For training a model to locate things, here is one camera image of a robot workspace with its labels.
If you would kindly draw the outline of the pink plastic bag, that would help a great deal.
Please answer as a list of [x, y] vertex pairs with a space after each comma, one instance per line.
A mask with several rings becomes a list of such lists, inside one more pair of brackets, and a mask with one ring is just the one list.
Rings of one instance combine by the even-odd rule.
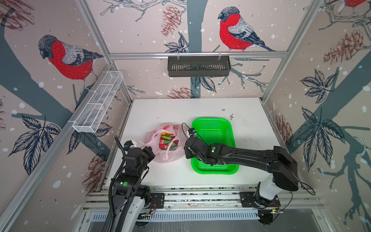
[[187, 137], [182, 125], [162, 124], [147, 134], [145, 143], [137, 140], [141, 148], [149, 147], [155, 155], [157, 163], [169, 163], [184, 156]]

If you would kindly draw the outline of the green plastic basket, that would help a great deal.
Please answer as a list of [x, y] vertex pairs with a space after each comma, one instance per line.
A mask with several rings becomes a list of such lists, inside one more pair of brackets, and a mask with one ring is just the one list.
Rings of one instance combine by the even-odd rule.
[[[198, 134], [197, 137], [209, 145], [220, 143], [235, 147], [235, 140], [231, 123], [220, 118], [198, 118], [192, 122], [192, 128]], [[202, 175], [232, 175], [238, 172], [239, 165], [214, 165], [205, 164], [196, 158], [191, 159], [193, 170]]]

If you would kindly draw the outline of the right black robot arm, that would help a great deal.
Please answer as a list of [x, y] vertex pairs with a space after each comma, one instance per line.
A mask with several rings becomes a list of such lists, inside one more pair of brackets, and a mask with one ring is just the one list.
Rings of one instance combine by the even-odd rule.
[[271, 201], [282, 190], [299, 189], [298, 163], [282, 147], [274, 146], [272, 150], [250, 150], [219, 143], [208, 145], [191, 135], [185, 143], [184, 150], [187, 159], [196, 158], [211, 166], [236, 164], [269, 173], [270, 175], [259, 183], [256, 193], [258, 198]]

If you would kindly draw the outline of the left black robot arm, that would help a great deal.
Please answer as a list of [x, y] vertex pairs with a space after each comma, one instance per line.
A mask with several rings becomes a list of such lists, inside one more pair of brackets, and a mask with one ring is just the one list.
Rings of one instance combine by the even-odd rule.
[[102, 229], [104, 232], [133, 231], [140, 212], [150, 203], [150, 187], [141, 182], [154, 158], [150, 147], [123, 151], [122, 163], [109, 186], [109, 213]]

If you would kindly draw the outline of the red green fruit pile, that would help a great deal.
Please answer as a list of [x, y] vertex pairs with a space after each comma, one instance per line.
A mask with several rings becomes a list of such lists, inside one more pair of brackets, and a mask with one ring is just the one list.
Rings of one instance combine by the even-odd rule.
[[178, 148], [178, 140], [175, 140], [175, 135], [172, 133], [161, 133], [160, 140], [159, 140], [159, 148], [161, 150], [175, 150]]

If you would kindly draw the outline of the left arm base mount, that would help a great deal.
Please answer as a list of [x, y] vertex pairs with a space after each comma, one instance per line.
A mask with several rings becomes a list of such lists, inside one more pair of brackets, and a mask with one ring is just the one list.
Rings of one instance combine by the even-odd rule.
[[147, 193], [144, 197], [144, 209], [163, 209], [165, 202], [164, 193]]

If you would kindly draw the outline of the aluminium rail base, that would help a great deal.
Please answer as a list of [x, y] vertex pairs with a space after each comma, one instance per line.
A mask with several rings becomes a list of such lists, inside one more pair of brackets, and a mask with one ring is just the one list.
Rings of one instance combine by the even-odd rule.
[[317, 196], [301, 189], [290, 193], [278, 194], [280, 208], [255, 209], [243, 208], [240, 192], [255, 192], [249, 186], [231, 188], [155, 188], [152, 193], [164, 193], [163, 209], [143, 209], [139, 222], [173, 222], [218, 219], [261, 219], [264, 212], [276, 216], [289, 209], [323, 209]]

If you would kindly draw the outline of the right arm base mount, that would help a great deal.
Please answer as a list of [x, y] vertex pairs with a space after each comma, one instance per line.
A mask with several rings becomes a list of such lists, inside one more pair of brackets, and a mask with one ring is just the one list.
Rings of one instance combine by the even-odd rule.
[[251, 191], [240, 192], [239, 196], [243, 208], [271, 209], [281, 207], [277, 195], [272, 200], [262, 198], [259, 193]]

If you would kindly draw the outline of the black hanging wall basket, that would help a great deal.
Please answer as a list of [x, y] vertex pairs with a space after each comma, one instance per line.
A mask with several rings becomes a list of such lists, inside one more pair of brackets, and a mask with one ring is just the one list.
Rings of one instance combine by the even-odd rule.
[[229, 56], [168, 57], [169, 77], [223, 77], [230, 71]]

